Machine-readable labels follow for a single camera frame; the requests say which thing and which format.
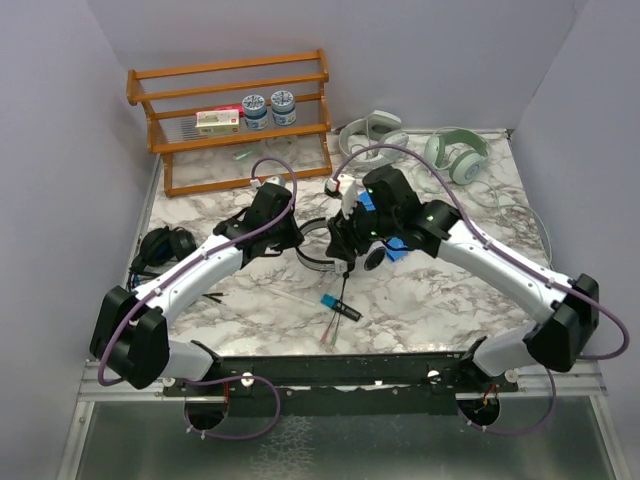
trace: white container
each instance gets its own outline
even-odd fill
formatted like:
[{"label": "white container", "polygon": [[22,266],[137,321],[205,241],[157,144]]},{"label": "white container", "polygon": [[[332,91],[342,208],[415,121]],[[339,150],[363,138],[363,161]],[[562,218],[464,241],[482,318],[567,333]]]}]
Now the white container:
[{"label": "white container", "polygon": [[267,102],[260,95],[248,95],[242,99],[244,121],[249,130],[262,130],[269,123]]},{"label": "white container", "polygon": [[271,112],[276,125],[291,125],[296,121],[296,97],[287,90],[278,90],[271,95]]}]

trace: white marble tabletop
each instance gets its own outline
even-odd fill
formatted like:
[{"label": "white marble tabletop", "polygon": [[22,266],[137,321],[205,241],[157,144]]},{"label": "white marble tabletop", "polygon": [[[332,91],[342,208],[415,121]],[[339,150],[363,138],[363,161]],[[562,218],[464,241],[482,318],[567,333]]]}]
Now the white marble tabletop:
[{"label": "white marble tabletop", "polygon": [[[422,152],[428,137],[411,135],[409,148]],[[485,137],[492,145],[492,154],[478,179],[497,188],[502,203],[527,205],[505,134]],[[341,158],[337,154],[336,137],[330,136],[329,140],[335,166]],[[299,142],[297,150],[299,162],[313,162],[322,155],[318,144],[307,145],[304,141]],[[219,172],[220,167],[212,162],[215,153],[183,155],[187,155],[182,159],[184,168],[181,170],[177,161],[174,169],[176,185],[181,183],[181,175],[184,183],[194,180],[204,183],[216,178],[212,175]],[[448,200],[435,179],[413,159],[402,159],[396,166],[405,173],[422,200]],[[358,169],[347,168],[345,173],[362,177]],[[323,182],[324,178],[299,180],[296,203],[299,224],[337,212],[339,202],[323,194]],[[545,264],[540,236],[529,213],[519,208],[505,211],[513,223],[510,225],[495,208],[482,207],[470,197],[469,191],[480,201],[492,203],[492,194],[486,186],[474,183],[466,188],[453,188],[481,228],[532,260]],[[149,228],[183,226],[201,243],[219,221],[248,206],[252,198],[252,189],[241,188],[169,199],[160,181]],[[313,254],[318,251],[318,246],[315,247]],[[330,342],[320,343],[333,313],[320,304],[320,298],[325,293],[338,297],[342,278],[305,268],[293,250],[278,258],[257,259],[213,286],[212,292],[224,292],[224,305],[206,298],[197,301],[170,327],[170,337],[198,340],[221,355],[430,352],[464,350],[482,335],[502,333],[525,321],[524,311],[468,272],[422,252],[409,255],[410,261],[408,257],[394,263],[385,260],[372,272],[351,275],[344,301],[363,317],[357,323],[343,318],[333,347]],[[288,292],[316,306],[276,296],[269,288]]]}]

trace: cardboard box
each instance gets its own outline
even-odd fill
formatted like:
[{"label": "cardboard box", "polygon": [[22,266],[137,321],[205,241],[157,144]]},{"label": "cardboard box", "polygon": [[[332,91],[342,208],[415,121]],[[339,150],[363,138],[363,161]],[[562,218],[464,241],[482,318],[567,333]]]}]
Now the cardboard box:
[{"label": "cardboard box", "polygon": [[196,130],[207,137],[240,131],[238,110],[210,110],[196,113]]}]

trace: wooden rack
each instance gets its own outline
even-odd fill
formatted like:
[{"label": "wooden rack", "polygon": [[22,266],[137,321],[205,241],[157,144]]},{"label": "wooden rack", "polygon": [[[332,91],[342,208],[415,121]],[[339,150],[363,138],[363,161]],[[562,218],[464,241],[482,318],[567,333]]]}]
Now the wooden rack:
[{"label": "wooden rack", "polygon": [[[177,75],[196,75],[202,73],[216,72],[222,70],[235,70],[247,67],[260,67],[266,65],[288,64],[294,62],[317,61],[319,65],[318,73],[310,73],[307,75],[296,75],[280,78],[271,78],[265,80],[253,80],[239,83],[228,83],[220,85],[206,85],[195,88],[185,88],[179,90],[165,90],[159,92],[148,93],[145,91],[145,80],[158,79],[164,77],[173,77]],[[324,154],[325,164],[320,168],[312,168],[308,170],[297,171],[298,178],[313,177],[318,175],[328,175],[332,172],[331,159],[327,148],[327,132],[331,130],[331,122],[329,119],[329,111],[327,108],[327,100],[325,98],[324,84],[329,81],[329,67],[322,49],[314,52],[297,53],[292,55],[281,55],[265,58],[251,58],[244,60],[209,63],[202,65],[192,65],[186,67],[163,68],[159,70],[147,70],[137,72],[129,70],[127,81],[127,99],[131,105],[142,104],[145,115],[147,117],[147,148],[150,153],[160,154],[164,163],[164,190],[167,196],[187,195],[191,193],[208,192],[212,190],[221,190],[228,188],[236,188],[249,185],[249,178],[241,178],[227,181],[219,181],[202,185],[193,185],[187,187],[173,187],[173,154],[178,152],[187,152],[213,147],[221,147],[227,145],[236,145],[242,143],[256,142],[269,138],[276,138],[288,135],[319,135],[322,150]],[[212,110],[217,107],[227,105],[202,106],[198,108],[189,108],[184,110],[174,110],[166,112],[156,112],[152,105],[152,101],[175,99],[181,97],[189,97],[193,95],[210,95],[225,93],[237,90],[251,90],[262,87],[272,87],[277,85],[291,85],[299,83],[317,83],[318,91],[316,93],[296,96],[296,104],[304,102],[318,103],[318,123],[312,125],[293,125],[289,127],[278,127],[270,130],[241,132],[224,136],[211,138],[193,138],[180,139],[174,141],[169,139],[165,134],[163,124],[167,121],[175,121],[184,117],[193,118],[197,112],[203,110]]]}]

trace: small green object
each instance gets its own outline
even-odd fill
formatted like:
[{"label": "small green object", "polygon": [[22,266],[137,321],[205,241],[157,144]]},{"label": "small green object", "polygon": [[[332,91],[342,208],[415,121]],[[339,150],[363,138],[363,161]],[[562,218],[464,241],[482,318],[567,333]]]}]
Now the small green object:
[{"label": "small green object", "polygon": [[243,153],[237,153],[233,156],[233,158],[235,160],[244,160],[245,158],[247,158],[249,155],[251,155],[252,153],[254,153],[256,150],[258,150],[258,147],[251,147],[247,150],[245,150]]}]

